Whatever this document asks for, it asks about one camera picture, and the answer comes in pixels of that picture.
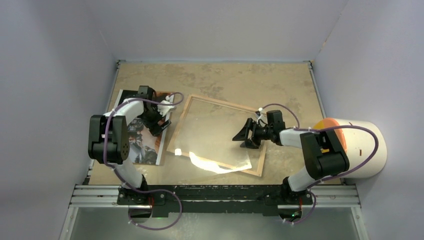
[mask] white cylinder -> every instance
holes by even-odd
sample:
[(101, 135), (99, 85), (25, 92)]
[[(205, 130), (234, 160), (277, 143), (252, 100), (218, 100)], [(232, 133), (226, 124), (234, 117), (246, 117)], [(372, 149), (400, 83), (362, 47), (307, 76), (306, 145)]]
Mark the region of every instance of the white cylinder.
[[(355, 125), (367, 128), (375, 133), (378, 138), (378, 150), (374, 157), (358, 170), (344, 176), (344, 178), (369, 178), (380, 172), (387, 160), (387, 147), (380, 130), (371, 122), (344, 120), (333, 118), (338, 125)], [(359, 129), (343, 128), (342, 139), (345, 141), (345, 150), (349, 159), (349, 170), (361, 164), (374, 149), (374, 138), (366, 131)]]
[[(136, 166), (134, 166), (131, 159), (127, 158), (122, 162), (122, 164), (109, 163), (113, 165), (118, 171), (119, 175), (131, 186), (138, 189), (143, 183), (143, 175), (137, 171)], [(122, 186), (126, 189), (129, 187), (122, 183)]]
[(309, 185), (315, 183), (317, 180), (313, 179), (306, 167), (304, 166), (296, 174), (288, 177), (288, 185), (293, 192), (300, 192), (305, 190)]

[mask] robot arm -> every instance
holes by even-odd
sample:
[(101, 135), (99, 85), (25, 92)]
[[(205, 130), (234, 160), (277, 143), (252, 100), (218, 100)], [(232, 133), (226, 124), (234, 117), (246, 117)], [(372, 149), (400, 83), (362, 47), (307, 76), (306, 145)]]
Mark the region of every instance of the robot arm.
[(264, 126), (252, 118), (247, 119), (232, 140), (243, 141), (242, 148), (258, 149), (262, 140), (271, 140), (279, 146), (302, 149), (305, 166), (283, 180), (282, 187), (287, 197), (306, 194), (307, 187), (314, 182), (349, 169), (348, 157), (334, 130), (309, 132), (286, 128), (279, 110), (268, 111), (266, 117), (267, 124)]
[[(159, 124), (159, 122), (172, 108), (174, 108), (174, 106), (170, 105), (169, 98), (154, 98), (154, 92), (155, 90), (151, 87), (140, 86), (137, 94), (124, 100), (124, 102), (128, 103), (114, 114), (109, 126), (107, 162), (116, 169), (119, 175), (122, 176), (128, 184), (135, 188), (141, 188), (145, 179), (128, 158), (130, 152), (128, 124), (135, 118), (140, 118), (143, 125), (149, 129), (153, 136), (158, 136), (171, 124), (169, 120), (161, 124)], [(132, 99), (153, 100), (166, 105), (157, 105), (145, 101), (131, 101)], [(110, 115), (111, 112), (107, 112), (103, 115), (93, 115), (90, 118), (88, 155), (91, 159), (96, 159), (100, 164), (104, 163), (104, 132), (107, 118)]]

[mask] picture frame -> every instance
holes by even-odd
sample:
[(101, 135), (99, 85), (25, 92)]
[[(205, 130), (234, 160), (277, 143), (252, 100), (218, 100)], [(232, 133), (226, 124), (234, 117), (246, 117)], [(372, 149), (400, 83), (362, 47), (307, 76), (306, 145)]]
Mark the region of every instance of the picture frame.
[[(184, 121), (187, 117), (187, 114), (189, 112), (190, 106), (191, 106), (193, 101), (202, 101), (202, 102), (205, 102), (205, 103), (208, 103), (208, 104), (222, 106), (222, 107), (225, 107), (225, 108), (231, 108), (231, 109), (235, 109), (235, 110), (239, 110), (239, 111), (243, 111), (243, 112), (247, 112), (247, 113), (252, 113), (252, 114), (254, 114), (257, 111), (257, 109), (252, 108), (252, 107), (243, 106), (243, 105), (240, 105), (240, 104), (231, 103), (231, 102), (227, 102), (227, 101), (223, 101), (223, 100), (219, 100), (219, 99), (214, 99), (214, 98), (210, 98), (210, 97), (206, 97), (206, 96), (201, 96), (201, 95), (197, 95), (197, 94), (190, 94), (188, 96), (186, 102), (185, 102), (184, 108), (182, 110), (182, 114), (179, 118), (179, 121), (178, 121), (176, 127), (175, 127), (175, 131), (173, 132), (172, 137), (169, 141), (169, 145), (167, 146), (166, 150), (168, 152), (175, 154), (176, 139), (180, 134), (180, 131), (181, 131), (183, 125), (184, 125)], [(260, 151), (260, 154), (259, 154), (257, 169), (256, 170), (244, 169), (244, 170), (240, 170), (239, 172), (254, 175), (254, 176), (257, 176), (257, 177), (262, 176), (262, 172), (263, 172), (263, 169), (264, 169), (264, 163), (265, 163), (265, 154), (266, 154), (266, 151), (267, 151), (266, 142), (263, 142), (261, 144), (261, 146), (259, 147), (259, 151)], [(178, 152), (178, 155), (190, 157), (190, 153), (184, 152), (184, 151)], [(234, 165), (227, 164), (227, 163), (220, 162), (220, 161), (215, 161), (215, 160), (212, 160), (212, 159), (206, 159), (206, 158), (201, 157), (201, 156), (199, 156), (198, 158), (201, 159), (201, 160), (214, 162), (217, 165), (224, 167), (224, 168), (227, 168), (227, 169), (237, 168)]]

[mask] metal base bar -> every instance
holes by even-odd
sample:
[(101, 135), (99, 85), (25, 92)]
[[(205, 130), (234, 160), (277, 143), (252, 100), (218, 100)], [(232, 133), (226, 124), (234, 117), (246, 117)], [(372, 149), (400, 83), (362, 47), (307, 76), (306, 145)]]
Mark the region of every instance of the metal base bar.
[[(139, 208), (149, 209), (149, 205), (117, 205), (119, 185), (77, 185), (72, 194), (69, 207), (78, 208)], [(355, 186), (318, 185), (311, 191), (316, 195), (317, 208), (360, 207)], [(298, 207), (298, 205), (279, 205), (279, 209)]]
[(364, 217), (362, 216), (361, 207), (352, 207), (353, 220), (360, 240), (368, 240), (367, 229), (365, 228)]
[(70, 207), (67, 211), (65, 222), (59, 240), (71, 239), (72, 229), (74, 228), (75, 219), (77, 218), (78, 207)]

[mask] glass pane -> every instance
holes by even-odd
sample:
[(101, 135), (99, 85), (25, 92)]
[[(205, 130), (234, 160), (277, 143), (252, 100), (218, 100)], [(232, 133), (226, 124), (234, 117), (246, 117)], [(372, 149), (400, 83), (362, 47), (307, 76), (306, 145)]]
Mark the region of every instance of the glass pane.
[[(168, 218), (151, 218), (150, 227), (164, 227)], [(279, 217), (261, 214), (183, 213), (179, 222), (166, 230), (151, 231), (128, 224), (126, 208), (80, 208), (71, 235), (72, 240), (357, 240), (350, 208), (317, 208), (309, 219), (295, 226)]]
[[(240, 147), (241, 142), (232, 141), (248, 118), (254, 118), (253, 110), (239, 110), (193, 98), (167, 150), (175, 152), (176, 158), (184, 159), (182, 164), (211, 172), (207, 175), (242, 171), (260, 176), (262, 168), (258, 169), (258, 165), (264, 148), (247, 149)], [(168, 177), (180, 180), (173, 175)]]

